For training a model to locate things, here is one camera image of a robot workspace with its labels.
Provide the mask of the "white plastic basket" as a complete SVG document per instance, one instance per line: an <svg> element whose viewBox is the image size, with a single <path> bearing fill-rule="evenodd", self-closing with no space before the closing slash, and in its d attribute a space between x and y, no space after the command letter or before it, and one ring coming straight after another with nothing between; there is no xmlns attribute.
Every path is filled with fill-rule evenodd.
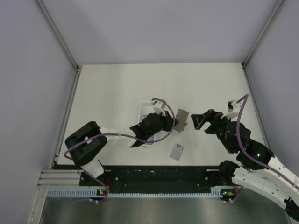
<svg viewBox="0 0 299 224"><path fill-rule="evenodd" d="M153 109L153 102L152 101L143 101L139 105L139 111L138 111L138 119L137 121L140 123L143 121L144 118L147 117L150 113L154 113ZM156 135L151 136L147 141L149 143L144 143L143 147L151 147L154 143L153 141L156 140Z"/></svg>

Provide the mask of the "grey card holder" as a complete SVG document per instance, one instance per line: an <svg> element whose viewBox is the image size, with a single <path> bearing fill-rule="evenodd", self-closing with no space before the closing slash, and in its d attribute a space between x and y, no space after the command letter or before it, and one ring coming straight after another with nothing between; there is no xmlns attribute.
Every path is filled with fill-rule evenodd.
<svg viewBox="0 0 299 224"><path fill-rule="evenodd" d="M187 122L188 116L189 116L189 112L188 111L185 111L185 110L183 110L181 108L178 109L176 117L175 117L176 124L174 126L174 129L177 132L180 133L180 132L184 131L184 128L188 124L188 122Z"/></svg>

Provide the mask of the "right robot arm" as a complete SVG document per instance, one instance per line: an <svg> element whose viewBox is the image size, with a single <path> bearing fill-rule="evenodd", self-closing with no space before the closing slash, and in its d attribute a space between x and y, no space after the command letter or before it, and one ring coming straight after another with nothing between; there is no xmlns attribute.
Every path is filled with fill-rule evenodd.
<svg viewBox="0 0 299 224"><path fill-rule="evenodd" d="M205 133L215 135L238 164L224 161L219 166L218 179L248 188L276 203L287 215L299 219L299 178L289 170L264 144L251 139L251 131L241 123L242 110L226 114L209 109L192 114L194 128L205 123Z"/></svg>

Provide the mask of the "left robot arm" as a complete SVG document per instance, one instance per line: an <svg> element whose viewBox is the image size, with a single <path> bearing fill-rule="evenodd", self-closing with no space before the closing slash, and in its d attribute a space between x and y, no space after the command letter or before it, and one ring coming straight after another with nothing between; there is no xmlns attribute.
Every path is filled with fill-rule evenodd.
<svg viewBox="0 0 299 224"><path fill-rule="evenodd" d="M160 131L171 132L176 124L178 120L168 112L165 115L150 113L140 123L121 131L100 127L95 121L90 121L66 138L64 143L75 166L89 173L94 184L101 185L106 179L99 157L102 149L140 147L151 143L150 138Z"/></svg>

